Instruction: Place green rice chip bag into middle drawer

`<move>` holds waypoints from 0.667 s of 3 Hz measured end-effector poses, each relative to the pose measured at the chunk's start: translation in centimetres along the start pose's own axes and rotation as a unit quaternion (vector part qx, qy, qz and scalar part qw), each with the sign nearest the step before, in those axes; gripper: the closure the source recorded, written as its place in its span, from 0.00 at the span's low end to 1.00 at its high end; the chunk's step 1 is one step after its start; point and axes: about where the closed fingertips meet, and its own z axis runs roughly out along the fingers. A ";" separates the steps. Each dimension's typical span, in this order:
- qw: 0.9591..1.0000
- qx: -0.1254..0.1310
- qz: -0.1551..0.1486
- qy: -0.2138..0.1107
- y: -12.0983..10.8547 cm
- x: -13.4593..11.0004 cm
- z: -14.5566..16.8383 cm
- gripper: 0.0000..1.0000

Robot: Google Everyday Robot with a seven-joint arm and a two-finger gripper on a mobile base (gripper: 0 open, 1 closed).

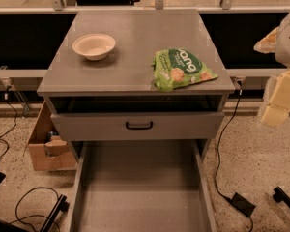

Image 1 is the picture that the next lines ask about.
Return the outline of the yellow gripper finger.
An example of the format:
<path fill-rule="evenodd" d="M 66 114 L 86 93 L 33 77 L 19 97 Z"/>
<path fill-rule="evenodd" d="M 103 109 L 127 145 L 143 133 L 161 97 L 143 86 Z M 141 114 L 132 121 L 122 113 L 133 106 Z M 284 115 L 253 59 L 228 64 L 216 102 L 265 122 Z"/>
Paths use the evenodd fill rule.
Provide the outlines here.
<path fill-rule="evenodd" d="M 259 53 L 269 54 L 276 51 L 276 36 L 278 28 L 273 29 L 263 39 L 258 41 L 253 49 Z"/>
<path fill-rule="evenodd" d="M 278 128 L 290 115 L 290 69 L 271 78 L 265 91 L 265 105 L 261 109 L 260 123 Z"/>

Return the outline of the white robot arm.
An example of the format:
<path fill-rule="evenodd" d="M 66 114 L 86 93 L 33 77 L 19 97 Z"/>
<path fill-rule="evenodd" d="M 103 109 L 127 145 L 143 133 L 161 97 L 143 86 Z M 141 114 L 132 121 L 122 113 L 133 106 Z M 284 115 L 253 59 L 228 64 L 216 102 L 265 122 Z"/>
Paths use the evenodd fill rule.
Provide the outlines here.
<path fill-rule="evenodd" d="M 285 72 L 268 80 L 258 113 L 261 125 L 278 128 L 290 115 L 290 13 L 253 49 L 259 53 L 273 53 L 278 63 L 286 67 Z"/>

